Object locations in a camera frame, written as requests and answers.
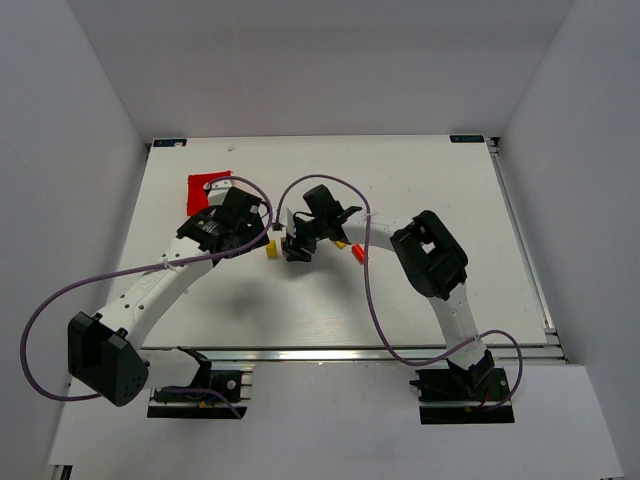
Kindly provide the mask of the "yellow cube block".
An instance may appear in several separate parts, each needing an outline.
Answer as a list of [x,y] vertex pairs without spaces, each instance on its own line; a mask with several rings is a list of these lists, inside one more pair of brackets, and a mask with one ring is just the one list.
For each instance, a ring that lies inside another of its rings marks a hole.
[[265,250],[269,259],[276,259],[278,257],[278,248],[275,240],[270,240],[265,246]]

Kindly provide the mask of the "red cylinder block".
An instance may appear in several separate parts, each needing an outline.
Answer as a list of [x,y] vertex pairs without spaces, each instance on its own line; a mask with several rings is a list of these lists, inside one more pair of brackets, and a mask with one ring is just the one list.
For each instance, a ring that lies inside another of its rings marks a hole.
[[352,245],[351,252],[360,264],[363,264],[365,262],[365,252],[364,252],[364,248],[361,245],[359,244]]

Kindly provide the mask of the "red plastic bin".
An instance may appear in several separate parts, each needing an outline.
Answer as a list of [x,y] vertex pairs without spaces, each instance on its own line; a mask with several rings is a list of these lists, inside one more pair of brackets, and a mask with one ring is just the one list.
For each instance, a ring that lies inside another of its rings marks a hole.
[[231,175],[231,170],[189,175],[187,178],[187,215],[195,215],[209,206],[207,184]]

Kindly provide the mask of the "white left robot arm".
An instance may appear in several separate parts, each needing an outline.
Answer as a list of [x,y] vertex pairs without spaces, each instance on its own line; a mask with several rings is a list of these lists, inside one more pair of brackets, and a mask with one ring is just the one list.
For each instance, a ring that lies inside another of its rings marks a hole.
[[70,374],[117,407],[144,389],[204,388],[211,362],[200,353],[141,348],[161,317],[222,258],[267,244],[261,204],[244,190],[228,189],[220,204],[178,228],[156,270],[96,314],[76,314],[67,328]]

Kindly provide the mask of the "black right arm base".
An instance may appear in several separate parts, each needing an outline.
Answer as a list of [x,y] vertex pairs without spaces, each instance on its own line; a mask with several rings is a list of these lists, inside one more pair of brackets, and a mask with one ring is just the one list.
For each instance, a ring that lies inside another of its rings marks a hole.
[[416,371],[409,382],[416,389],[422,425],[513,424],[511,401],[497,407],[510,392],[503,368],[494,368],[475,390],[470,390],[448,369]]

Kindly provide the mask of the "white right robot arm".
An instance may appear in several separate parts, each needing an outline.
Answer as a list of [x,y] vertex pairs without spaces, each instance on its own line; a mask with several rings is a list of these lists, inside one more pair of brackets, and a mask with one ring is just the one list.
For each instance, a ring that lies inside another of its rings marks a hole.
[[467,291],[468,257],[439,217],[424,210],[407,221],[378,218],[365,205],[343,207],[320,184],[303,195],[305,213],[278,205],[278,226],[288,261],[309,262],[322,240],[393,252],[409,281],[433,308],[446,348],[453,391],[471,398],[494,360],[480,338]]

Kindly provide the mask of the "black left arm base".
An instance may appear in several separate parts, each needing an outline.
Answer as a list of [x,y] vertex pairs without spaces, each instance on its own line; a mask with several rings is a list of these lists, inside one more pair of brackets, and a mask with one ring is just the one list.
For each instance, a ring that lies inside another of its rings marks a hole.
[[147,417],[150,419],[240,420],[252,396],[253,365],[214,362],[208,374],[201,374],[189,389],[172,392],[170,387],[151,391]]

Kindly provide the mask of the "blue left corner label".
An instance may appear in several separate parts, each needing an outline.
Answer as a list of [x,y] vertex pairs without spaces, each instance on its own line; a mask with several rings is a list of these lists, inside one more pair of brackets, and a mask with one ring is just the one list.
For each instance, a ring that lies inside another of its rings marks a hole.
[[181,148],[187,144],[186,139],[155,139],[152,143],[153,148]]

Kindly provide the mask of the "blue corner label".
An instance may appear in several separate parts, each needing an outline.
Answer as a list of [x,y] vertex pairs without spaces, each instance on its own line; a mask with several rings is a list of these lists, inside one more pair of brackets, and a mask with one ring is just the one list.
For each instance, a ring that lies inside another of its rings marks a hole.
[[186,139],[155,139],[152,143],[153,148],[181,148],[187,144]]
[[452,143],[484,143],[485,138],[483,135],[460,135],[453,134],[449,136],[449,140]]

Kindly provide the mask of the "blue right corner label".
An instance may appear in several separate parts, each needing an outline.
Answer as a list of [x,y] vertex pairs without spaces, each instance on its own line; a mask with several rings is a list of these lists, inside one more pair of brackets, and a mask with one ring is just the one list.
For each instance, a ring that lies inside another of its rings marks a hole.
[[483,135],[460,135],[453,134],[449,136],[449,140],[452,143],[484,143],[485,138]]

